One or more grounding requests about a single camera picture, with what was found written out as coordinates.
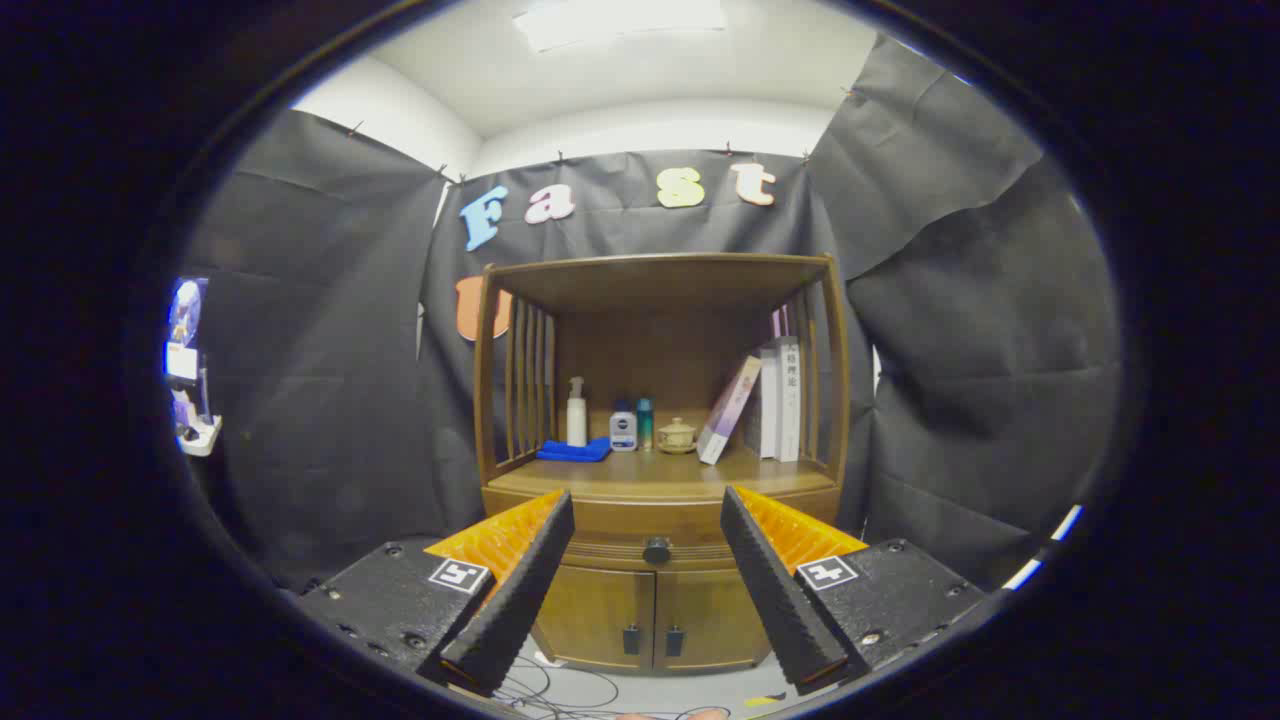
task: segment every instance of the black curtain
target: black curtain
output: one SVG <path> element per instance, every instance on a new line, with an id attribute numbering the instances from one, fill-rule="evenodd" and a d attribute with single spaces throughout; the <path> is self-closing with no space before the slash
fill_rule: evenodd
<path id="1" fill-rule="evenodd" d="M 772 206 L 745 202 L 735 191 L 737 163 L 760 163 L 777 182 L 764 191 L 774 196 Z M 695 168 L 707 196 L 692 208 L 664 208 L 658 201 L 658 173 L 667 168 Z M 549 184 L 568 184 L 573 213 L 559 220 L 527 224 L 530 196 Z M 497 186 L 508 188 L 498 234 L 474 251 L 466 251 L 467 228 L 461 209 Z M 836 254 L 831 225 L 812 192 L 808 167 L 799 158 L 714 150 L 620 152 L 566 159 L 504 170 L 468 179 L 451 187 L 439 217 L 422 278 L 422 346 L 419 368 L 424 405 L 431 415 L 429 432 L 435 471 L 449 478 L 442 486 L 444 511 L 451 530 L 484 516 L 476 470 L 472 429 L 474 345 L 463 340 L 454 322 L 454 284 L 477 275 L 489 263 L 513 265 L 541 260 L 634 255 L 648 252 L 776 252 L 796 255 Z M 870 406 L 870 350 L 850 322 L 850 355 L 854 373 L 855 416 Z M 495 368 L 504 366 L 506 343 L 495 343 Z M 823 357 L 823 373 L 829 373 Z M 500 416 L 503 378 L 494 378 L 498 391 L 498 448 L 506 447 Z M 567 388 L 557 392 L 566 393 Z M 856 486 L 850 497 L 861 497 L 867 477 L 869 427 L 858 425 L 846 482 Z"/>
<path id="2" fill-rule="evenodd" d="M 293 589 L 445 525 L 415 372 L 443 187 L 390 147 L 288 111 L 192 238 L 183 273 L 210 278 L 200 332 L 224 418 L 219 482 L 237 539 Z"/>
<path id="3" fill-rule="evenodd" d="M 1098 480 L 1123 361 L 1102 245 L 998 108 L 881 37 L 814 150 L 881 356 L 865 539 L 1002 584 Z"/>

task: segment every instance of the wire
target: wire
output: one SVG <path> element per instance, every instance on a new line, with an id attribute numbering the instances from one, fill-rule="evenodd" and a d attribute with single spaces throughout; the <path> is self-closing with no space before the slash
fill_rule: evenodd
<path id="1" fill-rule="evenodd" d="M 529 665 L 527 666 L 526 665 L 512 665 L 512 667 L 531 667 L 531 669 L 539 670 L 543 674 L 543 679 L 544 679 L 543 688 L 540 691 L 535 692 L 534 688 L 531 688 L 530 685 L 527 685 L 525 682 L 518 680 L 516 678 L 507 678 L 506 682 L 509 682 L 509 683 L 512 683 L 515 685 L 518 685 L 520 688 L 524 688 L 526 691 L 526 694 L 515 694 L 515 693 L 512 693 L 512 692 L 509 692 L 509 691 L 507 691 L 504 688 L 499 688 L 499 689 L 494 691 L 494 697 L 497 697 L 498 700 L 506 702 L 507 705 L 509 705 L 513 708 L 518 707 L 520 705 L 526 705 L 529 707 L 536 707 L 536 708 L 540 708 L 540 710 L 549 711 L 545 715 L 539 715 L 534 720 L 549 720 L 549 719 L 561 720 L 562 717 L 563 719 L 568 719 L 568 720 L 612 720 L 613 717 L 617 717 L 618 715 L 646 715 L 646 716 L 650 716 L 650 717 L 657 717 L 659 720 L 662 717 L 675 716 L 673 720 L 686 720 L 694 712 L 698 712 L 700 710 L 723 710 L 727 717 L 733 715 L 732 710 L 730 710 L 730 708 L 727 708 L 727 707 L 724 707 L 722 705 L 704 705 L 704 706 L 700 706 L 700 707 L 694 707 L 694 708 L 690 708 L 690 710 L 685 710 L 684 712 L 675 712 L 675 711 L 671 711 L 671 710 L 646 711 L 646 712 L 637 712 L 635 710 L 626 710 L 626 711 L 622 711 L 622 710 L 603 710 L 604 706 L 607 706 L 607 705 L 614 702 L 616 700 L 618 700 L 618 696 L 621 696 L 621 693 L 622 693 L 622 691 L 618 688 L 618 684 L 614 683 L 613 680 L 611 680 L 608 676 L 602 675 L 600 673 L 596 673 L 594 670 L 584 670 L 584 669 L 579 669 L 579 667 L 545 667 L 541 664 L 535 662 L 534 660 L 530 660 L 530 659 L 522 656 L 522 655 L 517 655 L 516 659 L 517 660 L 524 660 Z M 609 683 L 611 687 L 613 687 L 613 697 L 611 697 L 609 700 L 607 700 L 604 702 L 598 702 L 598 703 L 594 703 L 594 705 L 573 705 L 573 703 L 566 703 L 566 702 L 552 702 L 550 700 L 543 697 L 552 688 L 552 675 L 550 675 L 550 673 L 548 670 L 568 670 L 568 671 L 573 671 L 573 673 L 582 673 L 585 675 L 595 675 L 596 678 L 600 678 L 605 683 Z"/>

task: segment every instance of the teal bottle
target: teal bottle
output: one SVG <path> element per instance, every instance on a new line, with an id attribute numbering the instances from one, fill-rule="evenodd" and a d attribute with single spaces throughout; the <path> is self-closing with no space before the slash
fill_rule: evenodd
<path id="1" fill-rule="evenodd" d="M 636 430 L 640 450 L 653 450 L 653 401 L 648 397 L 636 402 Z"/>

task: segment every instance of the wooden cabinet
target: wooden cabinet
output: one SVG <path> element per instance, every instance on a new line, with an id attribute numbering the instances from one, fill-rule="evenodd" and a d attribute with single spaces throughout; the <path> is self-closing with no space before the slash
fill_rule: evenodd
<path id="1" fill-rule="evenodd" d="M 561 565 L 543 600 L 534 639 L 552 659 L 614 673 L 648 670 L 653 607 L 654 573 Z M 625 633 L 634 633 L 634 648 Z"/>
<path id="2" fill-rule="evenodd" d="M 658 573 L 654 670 L 736 670 L 769 653 L 769 639 L 737 570 Z"/>
<path id="3" fill-rule="evenodd" d="M 502 293 L 512 300 L 499 366 L 493 329 Z M 573 497 L 573 539 L 534 629 L 544 653 L 614 673 L 728 670 L 768 655 L 719 528 L 721 500 L 736 484 L 835 519 L 849 446 L 842 306 L 831 256 L 636 255 L 485 268 L 474 396 L 485 511 L 556 489 Z M 544 441 L 563 439 L 571 377 L 586 379 L 591 437 L 607 432 L 616 398 L 640 395 L 653 398 L 655 428 L 677 415 L 698 427 L 774 323 L 800 347 L 797 461 L 762 460 L 741 427 L 714 465 L 657 450 L 594 464 L 536 457 Z M 820 365 L 832 370 L 829 387 L 819 387 Z M 641 555 L 655 537 L 671 548 L 660 565 Z"/>
<path id="4" fill-rule="evenodd" d="M 737 570 L 561 565 L 534 639 L 552 660 L 609 673 L 736 670 L 769 653 Z"/>

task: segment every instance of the white book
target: white book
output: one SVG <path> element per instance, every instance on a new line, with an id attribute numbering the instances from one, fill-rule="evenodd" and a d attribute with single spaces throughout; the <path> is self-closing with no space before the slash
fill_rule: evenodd
<path id="1" fill-rule="evenodd" d="M 778 347 L 778 447 L 782 462 L 800 460 L 800 341 L 785 336 L 773 341 Z"/>
<path id="2" fill-rule="evenodd" d="M 755 355 L 760 359 L 760 377 L 751 388 L 751 405 L 742 428 L 746 446 L 763 457 L 778 456 L 778 348 L 772 343 L 762 346 Z"/>

